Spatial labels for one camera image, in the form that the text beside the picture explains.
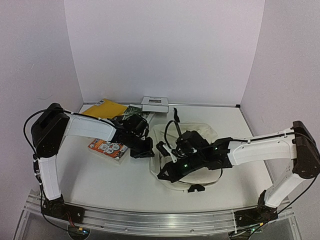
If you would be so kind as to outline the yellow hardcover book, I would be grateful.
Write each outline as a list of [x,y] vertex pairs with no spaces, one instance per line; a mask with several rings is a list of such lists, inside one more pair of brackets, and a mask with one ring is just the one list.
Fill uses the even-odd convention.
[[89,107],[82,114],[101,119],[112,119],[116,116],[123,115],[127,108],[125,105],[104,98]]

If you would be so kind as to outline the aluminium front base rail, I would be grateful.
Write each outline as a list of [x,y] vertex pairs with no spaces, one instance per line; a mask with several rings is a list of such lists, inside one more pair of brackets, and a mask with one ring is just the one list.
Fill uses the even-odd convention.
[[[71,217],[76,226],[83,228],[106,231],[110,233],[129,234],[137,236],[200,236],[214,235],[218,233],[237,232],[251,227],[256,230],[256,225],[245,225],[240,227],[240,220],[236,218],[236,212],[240,209],[200,211],[187,213],[159,213],[159,212],[137,212],[114,210],[99,207],[84,206],[66,203],[71,207],[81,208],[76,216]],[[40,196],[30,192],[23,207],[20,223],[26,225],[30,214],[40,216]],[[257,233],[271,230],[272,227],[288,230],[292,235],[299,235],[299,227],[292,211],[288,209],[278,213],[278,219],[262,226]]]

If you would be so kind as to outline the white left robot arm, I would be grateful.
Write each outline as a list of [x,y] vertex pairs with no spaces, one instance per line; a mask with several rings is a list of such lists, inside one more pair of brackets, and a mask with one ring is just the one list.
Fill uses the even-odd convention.
[[149,123],[138,114],[126,119],[100,118],[71,112],[52,103],[48,108],[29,116],[38,117],[26,138],[33,151],[33,172],[45,201],[42,208],[62,218],[68,211],[58,180],[57,156],[67,136],[100,139],[120,143],[130,149],[135,159],[153,157],[153,140],[148,136]]

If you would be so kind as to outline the white box with photo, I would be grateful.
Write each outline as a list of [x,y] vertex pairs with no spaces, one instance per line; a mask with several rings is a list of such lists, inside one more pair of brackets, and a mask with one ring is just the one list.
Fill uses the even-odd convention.
[[144,96],[141,102],[143,112],[168,113],[169,101],[165,97]]

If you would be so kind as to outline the beige canvas student bag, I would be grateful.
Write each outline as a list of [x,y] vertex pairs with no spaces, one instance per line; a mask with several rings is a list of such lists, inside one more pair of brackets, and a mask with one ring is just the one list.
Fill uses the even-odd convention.
[[201,192],[220,180],[222,160],[210,161],[218,134],[208,124],[158,124],[150,136],[155,155],[150,159],[149,170],[166,188]]

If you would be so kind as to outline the dark Three Days book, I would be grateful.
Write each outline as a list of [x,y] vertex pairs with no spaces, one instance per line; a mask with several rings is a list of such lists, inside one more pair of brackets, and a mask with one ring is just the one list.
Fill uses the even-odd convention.
[[113,118],[115,121],[121,121],[121,120],[126,120],[130,116],[137,114],[141,117],[143,117],[148,123],[152,120],[154,117],[155,113],[154,112],[149,112],[149,111],[143,111],[141,105],[135,105],[135,104],[130,104],[126,110],[124,111],[123,114],[117,115]]

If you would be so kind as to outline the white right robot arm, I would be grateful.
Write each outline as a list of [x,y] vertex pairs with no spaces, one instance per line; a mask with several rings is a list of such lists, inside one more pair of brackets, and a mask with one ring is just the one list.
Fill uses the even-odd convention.
[[257,207],[234,213],[239,227],[276,220],[277,208],[283,199],[300,183],[316,179],[320,173],[320,152],[301,121],[277,133],[243,139],[219,138],[213,143],[195,130],[184,133],[179,130],[175,143],[175,148],[171,148],[167,140],[156,145],[164,157],[171,157],[157,177],[171,183],[202,168],[222,170],[255,161],[290,160],[281,177],[260,194]]

